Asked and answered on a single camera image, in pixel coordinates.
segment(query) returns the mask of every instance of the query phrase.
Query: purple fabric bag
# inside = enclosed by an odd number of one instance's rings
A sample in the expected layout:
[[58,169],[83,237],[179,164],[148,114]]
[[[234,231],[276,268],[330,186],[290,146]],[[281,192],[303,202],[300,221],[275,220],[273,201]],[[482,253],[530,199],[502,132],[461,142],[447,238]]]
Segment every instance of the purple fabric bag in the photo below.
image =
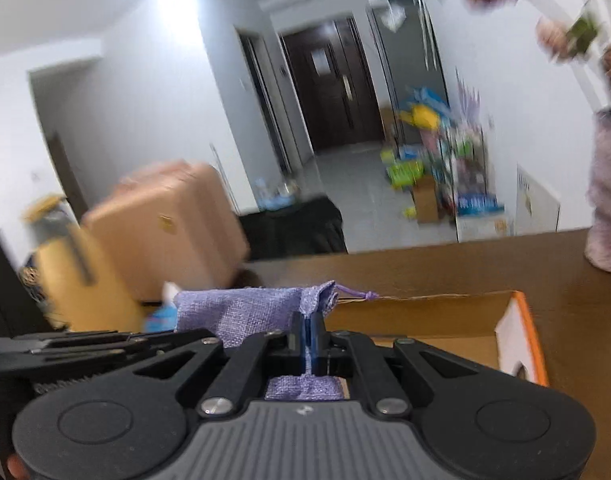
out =
[[[225,347],[239,346],[257,332],[289,330],[295,311],[305,317],[317,310],[327,315],[336,304],[335,283],[309,288],[242,288],[180,292],[174,299],[178,308],[178,330],[207,328],[218,335]],[[284,376],[268,384],[266,399],[339,400],[343,389],[337,378],[306,375]]]

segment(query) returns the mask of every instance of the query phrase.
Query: drawstring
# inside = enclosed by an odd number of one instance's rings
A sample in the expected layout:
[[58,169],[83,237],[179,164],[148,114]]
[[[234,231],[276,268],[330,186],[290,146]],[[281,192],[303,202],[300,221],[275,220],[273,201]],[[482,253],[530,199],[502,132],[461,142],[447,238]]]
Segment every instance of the drawstring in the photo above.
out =
[[377,300],[378,298],[380,298],[380,296],[376,292],[359,292],[358,290],[348,288],[347,286],[339,285],[338,283],[335,286],[339,292],[343,292],[344,294],[353,296],[355,298],[361,298],[361,300]]

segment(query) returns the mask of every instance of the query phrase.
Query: tiled floor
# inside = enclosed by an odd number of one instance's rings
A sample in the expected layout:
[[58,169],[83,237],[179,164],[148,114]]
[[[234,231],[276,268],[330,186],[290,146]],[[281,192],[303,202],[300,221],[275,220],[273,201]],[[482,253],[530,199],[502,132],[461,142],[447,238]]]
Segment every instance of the tiled floor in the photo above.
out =
[[341,210],[348,251],[457,241],[457,231],[447,221],[419,225],[403,216],[412,197],[390,187],[379,153],[374,145],[328,152],[306,164],[297,177],[304,196],[325,193]]

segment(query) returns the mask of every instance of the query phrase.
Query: black bag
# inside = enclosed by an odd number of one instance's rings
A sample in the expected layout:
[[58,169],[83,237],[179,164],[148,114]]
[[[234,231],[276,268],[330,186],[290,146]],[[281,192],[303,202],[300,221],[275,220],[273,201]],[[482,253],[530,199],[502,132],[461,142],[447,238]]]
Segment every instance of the black bag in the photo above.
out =
[[250,244],[250,261],[348,252],[343,216],[326,196],[242,216],[240,223]]

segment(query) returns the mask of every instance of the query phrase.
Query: black chair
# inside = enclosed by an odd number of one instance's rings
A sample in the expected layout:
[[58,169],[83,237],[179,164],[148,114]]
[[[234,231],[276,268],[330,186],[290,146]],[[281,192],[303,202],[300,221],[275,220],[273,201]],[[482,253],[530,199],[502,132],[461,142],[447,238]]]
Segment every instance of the black chair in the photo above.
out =
[[0,337],[53,331],[0,244]]

